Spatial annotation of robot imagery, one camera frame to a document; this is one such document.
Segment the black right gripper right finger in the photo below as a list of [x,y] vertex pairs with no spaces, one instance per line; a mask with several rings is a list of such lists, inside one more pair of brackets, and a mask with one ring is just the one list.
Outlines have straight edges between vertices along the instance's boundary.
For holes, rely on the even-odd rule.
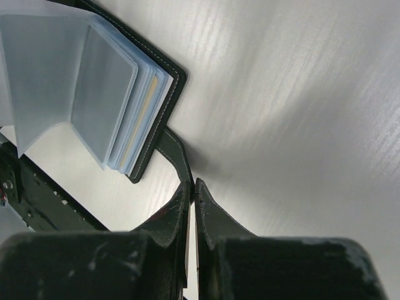
[[201,299],[386,299],[369,254],[336,237],[261,237],[195,184]]

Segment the gold card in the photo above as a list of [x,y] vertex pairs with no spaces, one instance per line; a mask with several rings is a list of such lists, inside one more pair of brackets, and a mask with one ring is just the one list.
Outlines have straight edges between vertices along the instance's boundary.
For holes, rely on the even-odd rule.
[[141,106],[141,109],[139,111],[139,114],[137,116],[137,119],[136,119],[136,121],[134,123],[134,126],[132,127],[132,129],[129,132],[130,133],[130,135],[128,136],[129,139],[127,140],[126,147],[124,148],[121,160],[120,160],[119,165],[118,165],[119,169],[123,168],[126,160],[129,157],[129,153],[131,151],[130,149],[134,144],[136,136],[138,135],[138,132],[139,132],[140,127],[141,127],[141,123],[143,122],[143,120],[145,118],[146,110],[147,110],[148,106],[151,103],[151,100],[153,98],[153,94],[154,94],[154,92],[155,92],[155,90],[157,88],[157,85],[158,85],[158,78],[156,76],[154,76],[152,81],[151,81],[151,85],[150,85],[150,87],[149,87],[149,89],[147,91],[147,94],[146,94],[146,97],[144,99],[144,102],[143,102],[143,104]]

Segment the grey card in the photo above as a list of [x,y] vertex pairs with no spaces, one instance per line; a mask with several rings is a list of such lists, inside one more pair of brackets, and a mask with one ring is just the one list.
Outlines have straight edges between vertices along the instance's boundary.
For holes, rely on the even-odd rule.
[[100,27],[89,27],[71,122],[87,143],[109,143],[120,126],[136,63]]

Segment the black leather card holder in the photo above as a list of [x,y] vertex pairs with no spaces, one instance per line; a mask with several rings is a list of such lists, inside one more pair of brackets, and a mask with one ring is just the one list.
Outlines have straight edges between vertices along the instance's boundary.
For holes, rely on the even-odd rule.
[[187,78],[92,1],[1,2],[1,126],[19,155],[66,123],[102,168],[137,183]]

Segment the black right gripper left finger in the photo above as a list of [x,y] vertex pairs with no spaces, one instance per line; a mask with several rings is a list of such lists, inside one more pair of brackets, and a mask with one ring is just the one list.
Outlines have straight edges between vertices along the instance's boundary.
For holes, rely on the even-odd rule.
[[182,299],[191,187],[129,232],[17,234],[1,244],[2,299]]

